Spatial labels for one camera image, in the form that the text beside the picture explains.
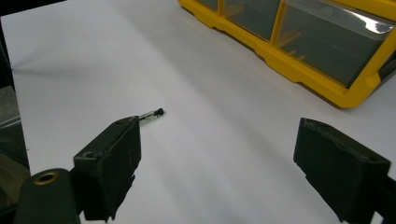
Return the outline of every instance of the screw hole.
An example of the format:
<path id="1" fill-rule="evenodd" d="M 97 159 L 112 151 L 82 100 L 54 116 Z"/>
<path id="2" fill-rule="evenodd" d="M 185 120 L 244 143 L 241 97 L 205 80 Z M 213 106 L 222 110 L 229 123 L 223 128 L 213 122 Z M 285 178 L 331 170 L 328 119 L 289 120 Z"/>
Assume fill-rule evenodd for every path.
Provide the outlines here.
<path id="1" fill-rule="evenodd" d="M 35 179 L 35 184 L 36 185 L 47 185 L 47 184 L 53 182 L 56 178 L 58 178 L 58 175 L 59 174 L 55 173 L 55 172 L 43 174 Z"/>

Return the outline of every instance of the table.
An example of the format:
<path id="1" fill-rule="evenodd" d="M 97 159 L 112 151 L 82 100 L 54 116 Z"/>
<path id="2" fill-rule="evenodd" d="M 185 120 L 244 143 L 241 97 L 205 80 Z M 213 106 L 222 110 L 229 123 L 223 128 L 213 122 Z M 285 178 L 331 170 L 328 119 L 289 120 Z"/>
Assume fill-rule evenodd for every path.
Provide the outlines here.
<path id="1" fill-rule="evenodd" d="M 176 0 L 70 0 L 1 20 L 32 175 L 70 170 L 117 119 L 165 110 L 141 128 L 114 223 L 339 223 L 292 160 L 300 118 L 396 162 L 396 78 L 336 108 Z"/>

